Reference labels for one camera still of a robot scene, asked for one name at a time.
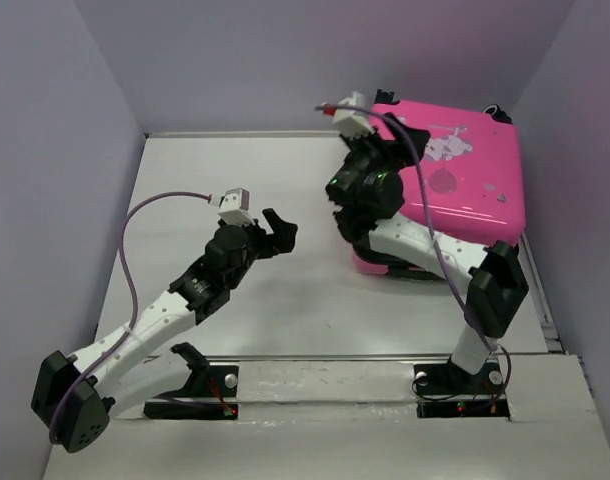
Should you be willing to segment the pink hard-shell suitcase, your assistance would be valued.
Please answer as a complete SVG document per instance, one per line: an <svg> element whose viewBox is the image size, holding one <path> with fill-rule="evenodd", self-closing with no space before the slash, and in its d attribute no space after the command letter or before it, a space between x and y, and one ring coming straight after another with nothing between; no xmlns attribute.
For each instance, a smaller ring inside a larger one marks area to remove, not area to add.
<svg viewBox="0 0 610 480"><path fill-rule="evenodd" d="M476 112L398 99L386 90L376 92L373 109L431 135L421 166L399 173L403 215L468 242L518 246L526 225L523 176L508 113L497 104Z"/></svg>

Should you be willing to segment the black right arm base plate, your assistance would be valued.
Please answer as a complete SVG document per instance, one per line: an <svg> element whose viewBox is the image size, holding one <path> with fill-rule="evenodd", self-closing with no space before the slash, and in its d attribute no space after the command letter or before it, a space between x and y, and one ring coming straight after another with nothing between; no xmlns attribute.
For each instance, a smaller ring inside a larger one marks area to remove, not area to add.
<svg viewBox="0 0 610 480"><path fill-rule="evenodd" d="M411 391L420 419L510 418L504 376L494 361L476 375L448 363L415 365Z"/></svg>

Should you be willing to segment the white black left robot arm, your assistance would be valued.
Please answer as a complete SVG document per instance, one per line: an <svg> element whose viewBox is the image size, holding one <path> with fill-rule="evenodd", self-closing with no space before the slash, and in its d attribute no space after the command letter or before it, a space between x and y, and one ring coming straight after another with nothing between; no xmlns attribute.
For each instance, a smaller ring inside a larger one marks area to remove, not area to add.
<svg viewBox="0 0 610 480"><path fill-rule="evenodd" d="M200 325L231 297L258 260L288 254L298 227L273 209L241 225L219 222L203 254L144 310L106 337L70 355L56 350L40 364L31 409L49 430L49 440L68 453L87 448L116 411L113 388L167 341Z"/></svg>

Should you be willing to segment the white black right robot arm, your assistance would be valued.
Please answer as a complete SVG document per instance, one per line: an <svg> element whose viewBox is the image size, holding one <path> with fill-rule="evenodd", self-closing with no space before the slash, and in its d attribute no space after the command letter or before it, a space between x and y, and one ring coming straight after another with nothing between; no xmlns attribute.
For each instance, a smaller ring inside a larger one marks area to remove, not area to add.
<svg viewBox="0 0 610 480"><path fill-rule="evenodd" d="M504 241L470 243L435 228L421 167L428 131L386 113L379 117L393 136L386 141L370 125L375 114L365 107L328 104L321 109L348 148L325 187L337 208L334 219L342 238L447 283L466 325L445 379L455 391L471 390L487 360L501 351L499 341L529 291L515 248Z"/></svg>

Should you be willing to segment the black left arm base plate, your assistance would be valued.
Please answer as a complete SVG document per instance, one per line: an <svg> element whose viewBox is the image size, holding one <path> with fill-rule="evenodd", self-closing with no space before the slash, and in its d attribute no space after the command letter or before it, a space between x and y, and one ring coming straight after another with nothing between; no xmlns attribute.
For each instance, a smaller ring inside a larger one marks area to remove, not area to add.
<svg viewBox="0 0 610 480"><path fill-rule="evenodd" d="M238 383L237 364L212 364L204 380L191 375L182 389L148 400L143 415L150 420L237 420Z"/></svg>

